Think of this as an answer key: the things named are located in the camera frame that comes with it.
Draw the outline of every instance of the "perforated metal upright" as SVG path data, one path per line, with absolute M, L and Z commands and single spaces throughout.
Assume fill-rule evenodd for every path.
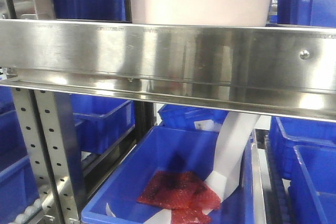
M 13 9 L 13 0 L 5 0 L 5 18 L 55 19 L 52 0 L 30 1 L 34 14 L 29 8 Z M 86 190 L 70 95 L 21 88 L 12 88 L 12 93 L 42 202 L 44 222 L 79 223 Z

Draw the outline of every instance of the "bolt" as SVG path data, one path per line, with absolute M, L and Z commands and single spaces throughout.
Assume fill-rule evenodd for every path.
M 310 56 L 310 52 L 308 50 L 303 50 L 303 51 L 300 52 L 300 58 L 302 60 L 309 59 L 309 56 Z

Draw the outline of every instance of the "metal shelving frame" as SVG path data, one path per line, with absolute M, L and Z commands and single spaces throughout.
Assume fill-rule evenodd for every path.
M 145 102 L 336 121 L 336 29 L 53 20 L 51 0 L 0 0 L 0 13 L 0 85 L 45 223 L 79 223 L 87 200 L 68 93 L 140 101 L 134 139 L 153 124 Z

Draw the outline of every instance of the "shelf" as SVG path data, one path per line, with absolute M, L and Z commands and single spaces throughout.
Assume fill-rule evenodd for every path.
M 1 85 L 336 120 L 335 29 L 0 20 Z

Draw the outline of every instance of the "white label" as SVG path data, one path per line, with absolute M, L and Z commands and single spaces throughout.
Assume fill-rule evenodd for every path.
M 213 120 L 196 121 L 194 122 L 194 125 L 195 125 L 195 129 L 202 130 L 202 131 L 215 131 L 217 130 L 216 128 L 218 128 L 216 127 L 217 123 L 215 123 Z

